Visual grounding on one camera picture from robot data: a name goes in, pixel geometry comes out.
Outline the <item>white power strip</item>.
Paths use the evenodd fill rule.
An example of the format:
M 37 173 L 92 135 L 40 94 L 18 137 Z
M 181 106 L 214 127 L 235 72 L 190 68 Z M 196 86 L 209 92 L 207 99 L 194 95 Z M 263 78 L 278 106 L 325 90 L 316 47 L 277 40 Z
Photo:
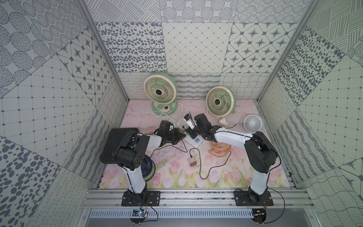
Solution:
M 202 145 L 203 142 L 203 138 L 200 137 L 199 135 L 197 135 L 194 139 L 190 136 L 190 134 L 186 131 L 186 129 L 188 128 L 187 125 L 183 125 L 181 124 L 182 121 L 176 121 L 173 118 L 169 119 L 169 122 L 171 122 L 174 127 L 179 128 L 179 130 L 181 131 L 181 126 L 184 127 L 184 134 L 186 135 L 186 137 L 183 139 L 185 142 L 189 143 L 190 145 L 192 145 L 195 148 L 199 148 Z

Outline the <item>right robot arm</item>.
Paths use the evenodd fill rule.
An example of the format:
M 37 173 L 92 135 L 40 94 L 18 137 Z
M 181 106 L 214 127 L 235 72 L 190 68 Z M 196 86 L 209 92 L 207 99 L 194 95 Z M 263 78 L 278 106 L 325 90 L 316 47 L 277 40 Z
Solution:
M 249 194 L 255 200 L 261 199 L 268 192 L 268 178 L 279 155 L 264 133 L 242 133 L 212 125 L 202 113 L 193 118 L 189 113 L 184 116 L 185 122 L 196 135 L 206 141 L 225 143 L 247 152 L 250 165 L 254 169 Z

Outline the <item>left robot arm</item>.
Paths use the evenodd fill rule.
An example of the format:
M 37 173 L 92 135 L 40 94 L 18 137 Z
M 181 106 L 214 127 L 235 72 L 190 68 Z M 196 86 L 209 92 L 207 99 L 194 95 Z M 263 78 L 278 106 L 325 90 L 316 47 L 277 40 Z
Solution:
M 142 175 L 142 163 L 147 148 L 161 148 L 167 143 L 176 145 L 185 137 L 184 133 L 165 120 L 149 134 L 140 133 L 137 128 L 112 129 L 100 160 L 104 164 L 120 166 L 129 183 L 127 193 L 143 198 L 146 196 L 147 186 Z

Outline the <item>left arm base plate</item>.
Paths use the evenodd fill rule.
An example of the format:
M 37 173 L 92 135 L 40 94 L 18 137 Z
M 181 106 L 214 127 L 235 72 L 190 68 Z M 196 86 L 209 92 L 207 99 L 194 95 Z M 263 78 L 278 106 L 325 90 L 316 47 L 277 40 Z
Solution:
M 159 206 L 160 196 L 160 191 L 144 190 L 142 193 L 136 194 L 130 190 L 127 190 L 122 197 L 122 206 L 141 206 L 145 203 L 147 203 L 148 206 Z

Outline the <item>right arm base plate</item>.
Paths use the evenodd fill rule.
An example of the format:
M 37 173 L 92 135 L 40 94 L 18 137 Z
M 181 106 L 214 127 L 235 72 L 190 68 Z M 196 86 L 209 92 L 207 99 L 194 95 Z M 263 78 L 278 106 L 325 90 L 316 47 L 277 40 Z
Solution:
M 274 202 L 269 191 L 265 191 L 262 195 L 256 194 L 254 191 L 243 191 L 236 189 L 233 192 L 236 206 L 273 206 Z

